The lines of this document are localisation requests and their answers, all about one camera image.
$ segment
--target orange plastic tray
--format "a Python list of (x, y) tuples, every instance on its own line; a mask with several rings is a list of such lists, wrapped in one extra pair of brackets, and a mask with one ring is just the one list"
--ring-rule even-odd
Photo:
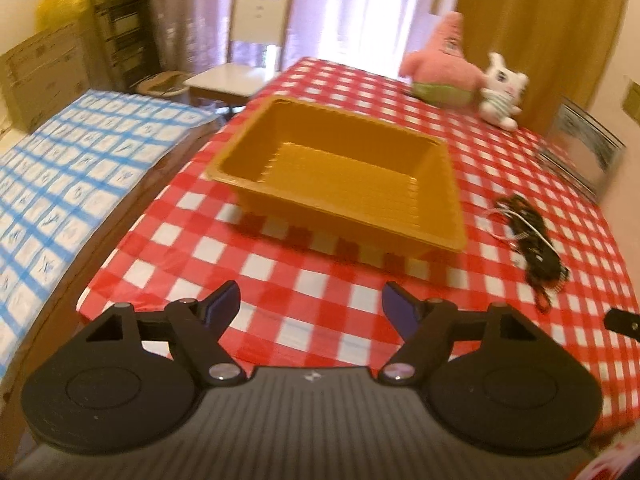
[(466, 244), (446, 145), (385, 121), (271, 97), (207, 173), (247, 211), (391, 253)]

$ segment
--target stuffed toy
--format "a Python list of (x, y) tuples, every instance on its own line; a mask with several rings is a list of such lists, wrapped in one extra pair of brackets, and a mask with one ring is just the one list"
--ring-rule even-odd
[(484, 74), (462, 54), (463, 16), (448, 12), (424, 49), (406, 54), (400, 77), (411, 77), (414, 96), (434, 106), (465, 106), (484, 86)]
[(484, 99), (480, 103), (480, 116), (489, 124), (512, 132), (518, 123), (511, 116), (522, 111), (516, 105), (520, 103), (529, 78), (507, 70), (500, 54), (492, 52), (489, 58), (491, 65), (486, 70), (486, 88), (480, 91)]

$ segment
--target pink starfish plush toy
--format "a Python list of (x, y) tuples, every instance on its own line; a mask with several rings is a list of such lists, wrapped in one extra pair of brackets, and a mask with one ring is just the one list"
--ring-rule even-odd
[(414, 95), (434, 106), (465, 106), (484, 88), (486, 77), (462, 54), (459, 12), (448, 12), (424, 49), (406, 54), (399, 75), (410, 76)]

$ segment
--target white bunny plush toy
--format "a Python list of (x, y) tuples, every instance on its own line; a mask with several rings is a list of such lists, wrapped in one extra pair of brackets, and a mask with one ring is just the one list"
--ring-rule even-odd
[(486, 70), (486, 88), (481, 89), (483, 101), (480, 103), (480, 116), (489, 124), (512, 132), (518, 123), (511, 116), (522, 110), (516, 105), (524, 92), (529, 78), (523, 73), (515, 73), (504, 66), (500, 54), (489, 54), (491, 65)]

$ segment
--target wooden bed frame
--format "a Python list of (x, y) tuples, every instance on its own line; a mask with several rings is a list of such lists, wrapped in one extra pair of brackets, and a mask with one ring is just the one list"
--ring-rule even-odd
[(84, 245), (44, 305), (2, 379), (0, 472), (14, 460), (26, 423), (20, 395), (26, 378), (78, 329), (80, 295), (147, 206), (219, 128), (217, 121), (193, 128), (146, 173)]

